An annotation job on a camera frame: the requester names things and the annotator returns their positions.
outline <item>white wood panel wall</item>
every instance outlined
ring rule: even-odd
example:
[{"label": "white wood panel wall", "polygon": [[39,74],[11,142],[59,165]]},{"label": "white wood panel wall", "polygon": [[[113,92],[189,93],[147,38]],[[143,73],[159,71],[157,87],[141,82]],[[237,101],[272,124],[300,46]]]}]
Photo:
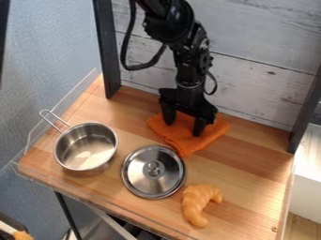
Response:
[{"label": "white wood panel wall", "polygon": [[[320,0],[190,0],[211,39],[219,91],[208,100],[221,112],[290,130],[321,63]],[[128,0],[113,0],[120,49],[130,17]],[[150,39],[138,11],[129,63],[150,59]],[[122,70],[124,84],[149,92],[175,86],[173,56],[141,71]]]}]

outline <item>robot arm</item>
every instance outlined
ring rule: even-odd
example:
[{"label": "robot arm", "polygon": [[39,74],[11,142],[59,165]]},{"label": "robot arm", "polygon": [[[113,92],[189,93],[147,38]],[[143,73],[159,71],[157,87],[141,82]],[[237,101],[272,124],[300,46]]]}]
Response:
[{"label": "robot arm", "polygon": [[[217,109],[204,98],[206,75],[214,82],[215,77],[209,73],[213,57],[210,56],[209,40],[203,25],[194,19],[190,4],[185,0],[129,0],[130,24],[124,37],[120,60],[127,70],[150,68],[158,63],[166,46],[174,53],[177,67],[177,89],[160,89],[160,105],[164,121],[171,125],[176,111],[181,111],[196,118],[194,136],[200,136],[207,124],[213,124]],[[130,35],[135,25],[136,4],[145,11],[143,27],[148,35],[160,41],[162,46],[147,63],[128,66],[126,64],[127,48]]]}]

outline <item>black cable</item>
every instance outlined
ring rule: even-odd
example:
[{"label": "black cable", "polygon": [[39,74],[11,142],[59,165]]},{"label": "black cable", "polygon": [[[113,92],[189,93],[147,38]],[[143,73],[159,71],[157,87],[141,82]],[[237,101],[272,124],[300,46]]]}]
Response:
[{"label": "black cable", "polygon": [[135,25],[135,22],[136,22],[136,4],[135,4],[135,1],[134,0],[129,0],[129,2],[130,2],[130,24],[129,24],[129,27],[128,27],[127,32],[125,34],[123,45],[121,47],[120,62],[123,65],[124,69],[129,70],[129,71],[141,70],[141,69],[144,69],[144,68],[150,68],[150,67],[156,65],[160,61],[160,58],[161,58],[162,54],[166,50],[166,45],[162,44],[160,49],[152,57],[152,59],[150,59],[149,62],[140,64],[140,65],[131,65],[131,66],[127,65],[127,63],[126,63],[127,49],[129,47],[129,43],[130,43],[130,35],[131,35],[131,32],[132,32],[132,30],[134,28],[134,25]]},{"label": "black cable", "polygon": [[206,89],[204,89],[204,91],[207,95],[213,95],[218,90],[218,82],[217,82],[216,78],[214,77],[214,75],[210,71],[207,71],[206,75],[215,83],[215,86],[213,87],[213,90],[210,93],[208,93]]}]

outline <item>pot lid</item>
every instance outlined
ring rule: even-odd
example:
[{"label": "pot lid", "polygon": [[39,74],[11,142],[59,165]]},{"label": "pot lid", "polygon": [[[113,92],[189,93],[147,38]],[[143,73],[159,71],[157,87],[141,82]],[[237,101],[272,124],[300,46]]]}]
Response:
[{"label": "pot lid", "polygon": [[145,146],[127,156],[122,178],[133,194],[142,198],[161,199],[182,186],[185,167],[171,149],[158,145]]}]

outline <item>wooden tabletop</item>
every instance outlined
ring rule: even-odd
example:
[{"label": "wooden tabletop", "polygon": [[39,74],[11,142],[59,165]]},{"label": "wooden tabletop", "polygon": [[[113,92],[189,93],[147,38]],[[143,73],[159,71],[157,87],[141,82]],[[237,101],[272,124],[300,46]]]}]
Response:
[{"label": "wooden tabletop", "polygon": [[[160,111],[158,97],[123,86],[106,99],[97,79],[63,115],[72,126],[99,121],[113,128],[119,148],[102,174],[74,177],[63,172],[53,157],[57,132],[50,129],[20,161],[20,172],[42,184],[97,206],[154,233],[174,239],[280,239],[288,198],[292,155],[288,132],[223,114],[231,124],[217,141],[184,159],[185,185],[163,200],[145,200],[124,186],[120,170],[125,157],[149,144],[164,144],[145,120]],[[205,229],[192,227],[181,215],[183,190],[194,184],[213,184],[223,202],[204,210]]]}]

